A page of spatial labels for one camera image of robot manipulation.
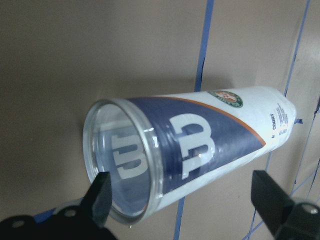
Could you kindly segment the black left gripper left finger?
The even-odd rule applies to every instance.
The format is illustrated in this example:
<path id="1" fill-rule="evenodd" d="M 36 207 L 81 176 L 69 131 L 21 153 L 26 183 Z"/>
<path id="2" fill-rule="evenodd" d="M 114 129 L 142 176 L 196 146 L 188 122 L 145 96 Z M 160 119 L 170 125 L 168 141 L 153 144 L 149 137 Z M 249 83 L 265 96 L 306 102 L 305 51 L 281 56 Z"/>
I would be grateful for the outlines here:
<path id="1" fill-rule="evenodd" d="M 109 172 L 100 172 L 80 200 L 31 215 L 15 215 L 0 222 L 2 240 L 114 240 L 105 227 L 112 205 Z"/>

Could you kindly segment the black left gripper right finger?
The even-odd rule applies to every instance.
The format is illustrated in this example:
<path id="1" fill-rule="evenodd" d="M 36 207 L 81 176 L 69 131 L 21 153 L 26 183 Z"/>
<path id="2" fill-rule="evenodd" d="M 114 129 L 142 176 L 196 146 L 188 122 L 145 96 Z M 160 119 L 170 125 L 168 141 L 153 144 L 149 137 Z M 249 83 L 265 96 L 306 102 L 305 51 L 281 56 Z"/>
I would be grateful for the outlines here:
<path id="1" fill-rule="evenodd" d="M 251 202 L 275 240 L 318 240 L 320 206 L 289 196 L 264 170 L 254 170 Z"/>

